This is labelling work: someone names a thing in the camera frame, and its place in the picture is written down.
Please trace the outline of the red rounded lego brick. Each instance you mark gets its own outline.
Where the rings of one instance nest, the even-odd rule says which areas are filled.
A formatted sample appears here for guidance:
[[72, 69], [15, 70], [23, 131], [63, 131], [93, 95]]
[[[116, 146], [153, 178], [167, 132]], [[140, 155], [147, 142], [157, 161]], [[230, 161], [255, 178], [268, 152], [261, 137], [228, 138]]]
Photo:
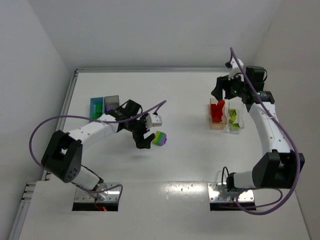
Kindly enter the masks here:
[[221, 123], [223, 121], [225, 101], [212, 101], [210, 103], [210, 116], [213, 123]]

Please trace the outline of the green square lego brick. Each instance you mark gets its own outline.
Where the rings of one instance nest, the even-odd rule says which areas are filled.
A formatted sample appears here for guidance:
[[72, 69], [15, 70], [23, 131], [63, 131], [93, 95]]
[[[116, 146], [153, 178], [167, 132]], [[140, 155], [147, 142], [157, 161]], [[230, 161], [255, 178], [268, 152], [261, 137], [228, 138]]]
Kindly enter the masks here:
[[103, 104], [101, 102], [97, 102], [93, 104], [91, 117], [93, 119], [98, 119], [102, 114], [103, 114]]

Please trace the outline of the purple rounded lego brick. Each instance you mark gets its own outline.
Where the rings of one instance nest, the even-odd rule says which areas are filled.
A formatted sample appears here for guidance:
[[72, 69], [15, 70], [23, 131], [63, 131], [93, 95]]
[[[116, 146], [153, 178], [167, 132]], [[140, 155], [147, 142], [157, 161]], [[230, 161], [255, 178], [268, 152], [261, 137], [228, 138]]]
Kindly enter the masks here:
[[107, 105], [106, 107], [105, 107], [105, 112], [107, 113], [107, 112], [109, 112], [109, 111], [111, 111], [111, 110], [113, 110], [114, 108], [113, 108], [113, 106], [112, 105]]

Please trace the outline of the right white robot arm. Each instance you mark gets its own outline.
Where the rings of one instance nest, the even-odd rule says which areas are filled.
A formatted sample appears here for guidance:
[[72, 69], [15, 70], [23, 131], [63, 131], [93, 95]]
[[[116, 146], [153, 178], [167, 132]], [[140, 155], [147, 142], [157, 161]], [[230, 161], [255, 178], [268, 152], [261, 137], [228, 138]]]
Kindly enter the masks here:
[[262, 146], [262, 158], [252, 170], [232, 172], [226, 178], [227, 191], [241, 189], [290, 189], [296, 184], [305, 158], [294, 151], [289, 138], [277, 126], [275, 100], [270, 91], [264, 91], [267, 71], [263, 67], [245, 69], [248, 81], [242, 80], [240, 69], [228, 63], [228, 75], [216, 79], [211, 95], [217, 100], [241, 98], [255, 123]]

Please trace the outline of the lime green lego bricks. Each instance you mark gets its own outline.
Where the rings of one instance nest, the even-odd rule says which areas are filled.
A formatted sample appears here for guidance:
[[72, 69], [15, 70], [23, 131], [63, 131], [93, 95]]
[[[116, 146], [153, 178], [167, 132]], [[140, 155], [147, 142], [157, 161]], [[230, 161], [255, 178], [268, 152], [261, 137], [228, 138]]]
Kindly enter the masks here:
[[229, 123], [233, 124], [237, 120], [237, 111], [235, 108], [228, 109]]

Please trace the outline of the multicolour lego tower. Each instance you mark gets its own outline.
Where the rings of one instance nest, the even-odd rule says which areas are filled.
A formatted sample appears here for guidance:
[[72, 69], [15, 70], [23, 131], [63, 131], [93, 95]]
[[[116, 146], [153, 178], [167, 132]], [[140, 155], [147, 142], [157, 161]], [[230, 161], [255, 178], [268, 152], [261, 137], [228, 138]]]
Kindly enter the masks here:
[[162, 131], [156, 131], [155, 138], [152, 143], [157, 146], [163, 146], [167, 142], [167, 135]]

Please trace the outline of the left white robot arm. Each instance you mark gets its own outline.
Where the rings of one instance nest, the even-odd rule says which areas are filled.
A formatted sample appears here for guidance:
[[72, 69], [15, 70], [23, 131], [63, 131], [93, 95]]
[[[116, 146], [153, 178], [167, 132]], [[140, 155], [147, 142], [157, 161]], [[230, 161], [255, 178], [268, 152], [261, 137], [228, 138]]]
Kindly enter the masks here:
[[122, 130], [132, 133], [138, 149], [150, 149], [156, 135], [145, 134], [152, 127], [161, 126], [162, 119], [157, 112], [139, 113], [141, 108], [140, 104], [129, 99], [117, 108], [109, 107], [98, 119], [82, 127], [69, 132], [56, 131], [41, 159], [42, 167], [64, 183], [94, 192], [103, 180], [82, 165], [83, 153], [96, 142]]

